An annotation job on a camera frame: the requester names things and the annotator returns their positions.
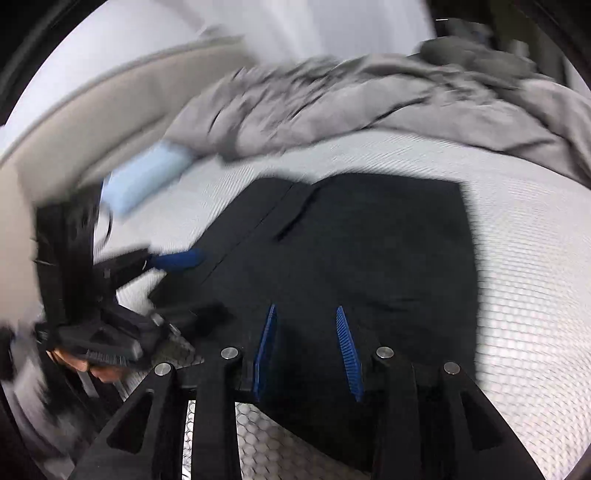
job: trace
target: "black garment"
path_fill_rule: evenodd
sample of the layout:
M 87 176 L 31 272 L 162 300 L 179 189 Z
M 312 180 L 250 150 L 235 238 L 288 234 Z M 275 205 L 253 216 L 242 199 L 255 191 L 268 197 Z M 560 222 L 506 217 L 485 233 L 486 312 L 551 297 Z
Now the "black garment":
M 151 300 L 222 304 L 228 320 L 202 331 L 216 348 L 258 340 L 275 303 L 261 408 L 350 465 L 371 469 L 374 412 L 349 392 L 336 335 L 340 305 L 371 348 L 388 345 L 422 364 L 452 359 L 474 373 L 476 269 L 456 183 L 376 174 L 312 185 L 259 179 L 195 247 L 205 262 L 166 276 Z

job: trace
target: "crumpled fabric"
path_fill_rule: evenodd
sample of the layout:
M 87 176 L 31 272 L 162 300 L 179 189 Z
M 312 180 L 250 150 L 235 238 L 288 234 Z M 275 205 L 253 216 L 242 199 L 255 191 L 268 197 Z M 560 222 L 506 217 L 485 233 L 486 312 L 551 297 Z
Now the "crumpled fabric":
M 234 161 L 364 128 L 486 148 L 591 184 L 589 100 L 527 59 L 455 37 L 430 40 L 412 57 L 242 69 L 190 100 L 164 138 Z

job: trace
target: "metal bolt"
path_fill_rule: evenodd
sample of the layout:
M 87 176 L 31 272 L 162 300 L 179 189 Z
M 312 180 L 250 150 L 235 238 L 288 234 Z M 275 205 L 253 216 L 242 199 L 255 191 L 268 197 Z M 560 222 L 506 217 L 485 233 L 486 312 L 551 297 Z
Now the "metal bolt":
M 222 350 L 222 358 L 226 360 L 231 360 L 232 358 L 236 358 L 238 356 L 238 349 L 234 348 L 233 346 L 227 346 L 224 350 Z
M 172 323 L 169 323 L 168 324 L 168 328 L 170 329 L 170 331 L 172 332 L 172 334 L 175 337 L 180 337 L 181 336 L 181 331 L 178 328 L 176 328 Z
M 443 369 L 450 375 L 456 375 L 460 373 L 460 365 L 455 362 L 446 362 L 445 365 L 443 365 Z
M 160 315 L 159 313 L 153 313 L 151 315 L 152 321 L 157 325 L 160 326 L 164 323 L 164 319 L 162 318 L 162 315 Z
M 134 340 L 134 342 L 132 343 L 131 351 L 134 353 L 134 358 L 136 360 L 139 360 L 140 357 L 142 357 L 142 355 L 144 354 L 144 350 L 142 349 L 142 346 L 139 344 L 137 340 Z
M 394 356 L 394 350 L 389 346 L 381 346 L 375 351 L 375 354 L 380 358 L 392 358 Z
M 163 377 L 168 375 L 172 369 L 170 368 L 170 364 L 158 364 L 156 368 L 154 368 L 154 373 L 159 377 Z

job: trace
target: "light blue fabric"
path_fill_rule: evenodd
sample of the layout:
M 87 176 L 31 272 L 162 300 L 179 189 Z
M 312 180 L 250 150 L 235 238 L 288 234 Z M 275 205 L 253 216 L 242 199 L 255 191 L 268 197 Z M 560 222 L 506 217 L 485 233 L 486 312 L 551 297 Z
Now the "light blue fabric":
M 125 216 L 180 177 L 191 166 L 193 157 L 187 147 L 159 141 L 111 173 L 103 186 L 101 201 L 114 216 Z

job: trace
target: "screw head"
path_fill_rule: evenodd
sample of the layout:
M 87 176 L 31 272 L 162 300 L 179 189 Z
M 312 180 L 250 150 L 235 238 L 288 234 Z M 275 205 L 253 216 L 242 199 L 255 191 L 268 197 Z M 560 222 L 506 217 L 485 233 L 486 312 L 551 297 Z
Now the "screw head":
M 164 319 L 162 318 L 162 315 L 160 315 L 159 313 L 153 313 L 151 315 L 152 321 L 157 325 L 160 326 L 164 323 Z
M 380 358 L 392 358 L 394 356 L 394 350 L 389 346 L 381 346 L 375 351 L 375 354 Z
M 172 323 L 168 324 L 168 329 L 175 337 L 181 336 L 181 331 L 178 328 L 176 328 Z
M 460 373 L 460 365 L 455 362 L 446 362 L 445 365 L 443 365 L 443 369 L 450 375 Z
M 234 348 L 233 346 L 227 346 L 224 350 L 222 350 L 221 356 L 226 360 L 236 358 L 238 356 L 238 349 Z
M 156 373 L 156 375 L 158 375 L 159 377 L 163 377 L 165 375 L 168 375 L 171 370 L 172 368 L 170 367 L 170 364 L 162 363 L 156 365 L 156 368 L 154 368 L 154 373 Z

